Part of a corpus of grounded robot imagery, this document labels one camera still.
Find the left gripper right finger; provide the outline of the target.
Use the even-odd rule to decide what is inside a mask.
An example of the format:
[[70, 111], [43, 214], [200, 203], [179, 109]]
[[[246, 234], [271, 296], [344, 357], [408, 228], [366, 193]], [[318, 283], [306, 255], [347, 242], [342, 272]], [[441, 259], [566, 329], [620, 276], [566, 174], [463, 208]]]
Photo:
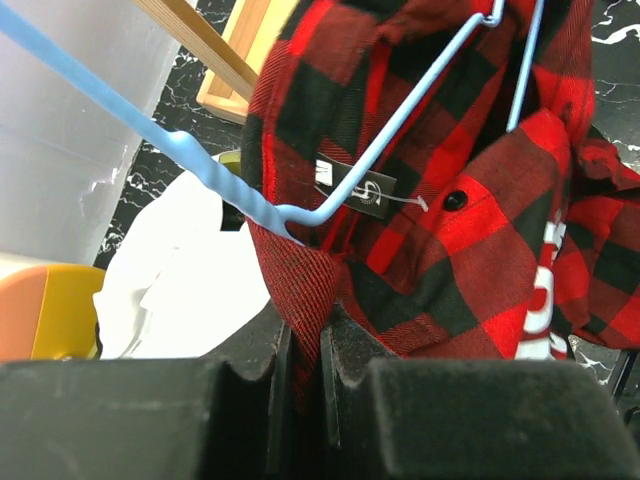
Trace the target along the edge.
[[330, 479], [635, 479], [639, 452], [566, 361], [404, 359], [340, 307], [321, 335]]

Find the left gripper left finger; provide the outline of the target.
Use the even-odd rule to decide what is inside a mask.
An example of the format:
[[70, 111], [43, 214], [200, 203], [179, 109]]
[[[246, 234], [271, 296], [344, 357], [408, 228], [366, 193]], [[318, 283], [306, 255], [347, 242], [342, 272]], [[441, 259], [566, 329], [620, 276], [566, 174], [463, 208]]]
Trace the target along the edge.
[[290, 329], [272, 305], [190, 359], [1, 368], [5, 479], [281, 479]]

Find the red black plaid shirt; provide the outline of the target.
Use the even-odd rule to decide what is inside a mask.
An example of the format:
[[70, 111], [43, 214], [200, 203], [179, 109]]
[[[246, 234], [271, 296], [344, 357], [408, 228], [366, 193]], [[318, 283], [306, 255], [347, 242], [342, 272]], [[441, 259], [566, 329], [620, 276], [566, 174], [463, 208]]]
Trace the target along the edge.
[[[302, 1], [261, 70], [242, 174], [276, 204], [323, 200], [318, 154], [353, 164], [488, 1]], [[534, 5], [478, 29], [376, 161], [390, 198], [291, 240], [252, 225], [296, 342], [294, 400], [315, 396], [335, 304], [398, 355], [563, 359], [571, 335], [639, 345], [639, 177], [592, 127], [589, 1], [544, 7], [508, 131]]]

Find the light blue wire hanger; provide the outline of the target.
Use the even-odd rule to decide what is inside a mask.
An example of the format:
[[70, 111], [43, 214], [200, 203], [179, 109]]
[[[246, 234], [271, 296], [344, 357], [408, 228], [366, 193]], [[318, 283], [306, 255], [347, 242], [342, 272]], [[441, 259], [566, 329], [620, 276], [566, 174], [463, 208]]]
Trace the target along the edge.
[[224, 201], [235, 206], [265, 229], [288, 238], [290, 234], [287, 230], [287, 222], [292, 221], [300, 225], [316, 227], [326, 222], [338, 210], [474, 30], [479, 25], [490, 28], [497, 27], [502, 20], [504, 8], [504, 2], [496, 1], [492, 5], [490, 14], [475, 13], [464, 23], [367, 147], [344, 180], [314, 210], [305, 210], [294, 205], [271, 204], [243, 179], [232, 174], [220, 163], [213, 161], [191, 134], [183, 131], [167, 131], [147, 118], [91, 70], [7, 5], [1, 7], [1, 31], [102, 109], [134, 130], [147, 142], [156, 146], [176, 164], [192, 172], [203, 185], [217, 192]]

